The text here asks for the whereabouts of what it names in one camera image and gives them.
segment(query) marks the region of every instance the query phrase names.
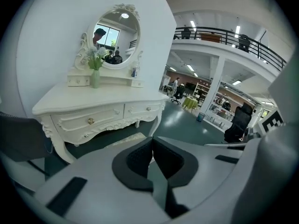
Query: black metal railing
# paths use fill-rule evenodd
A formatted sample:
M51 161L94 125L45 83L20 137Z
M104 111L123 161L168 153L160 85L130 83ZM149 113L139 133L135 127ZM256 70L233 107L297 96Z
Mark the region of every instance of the black metal railing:
M130 42L130 48L135 47L137 44L137 40L133 40Z
M264 63L274 66L278 71L281 71L286 65L286 61L282 57L260 42L246 35L224 29L208 27L177 28L173 39L194 39L229 45L255 55Z

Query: white shirt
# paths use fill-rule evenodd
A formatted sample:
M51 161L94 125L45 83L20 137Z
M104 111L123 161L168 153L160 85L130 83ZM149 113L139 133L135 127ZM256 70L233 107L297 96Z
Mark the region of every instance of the white shirt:
M174 89L177 89L177 86L178 86L178 80L175 80L175 81L173 82L172 87L173 87Z

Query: green vase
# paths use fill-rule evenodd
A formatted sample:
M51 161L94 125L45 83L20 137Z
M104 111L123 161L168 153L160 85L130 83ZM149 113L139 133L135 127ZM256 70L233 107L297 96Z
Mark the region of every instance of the green vase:
M100 86L100 71L93 70L93 73L90 77L91 86L95 89L99 88Z

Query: drawer knob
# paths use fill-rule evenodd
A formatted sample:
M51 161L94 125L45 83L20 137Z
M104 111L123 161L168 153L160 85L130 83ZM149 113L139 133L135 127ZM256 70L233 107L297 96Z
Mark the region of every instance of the drawer knob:
M90 125L92 125L92 124L94 123L94 119L89 118L89 119L88 119L88 123L89 123Z

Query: floor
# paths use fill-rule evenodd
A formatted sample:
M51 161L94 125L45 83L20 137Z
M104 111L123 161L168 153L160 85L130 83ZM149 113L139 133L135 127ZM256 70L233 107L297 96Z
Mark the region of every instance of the floor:
M91 141L79 147L75 147L72 144L66 144L66 147L72 155L79 158L138 132L148 136L152 125L153 121L140 122L138 129L135 128L135 125L130 125L123 129L102 132ZM197 145L225 142L224 134L221 131L206 122L198 122L194 114L184 110L181 105L171 103L170 100L166 102L161 123L154 135ZM63 169L66 165L56 155L45 159L45 171L50 176Z

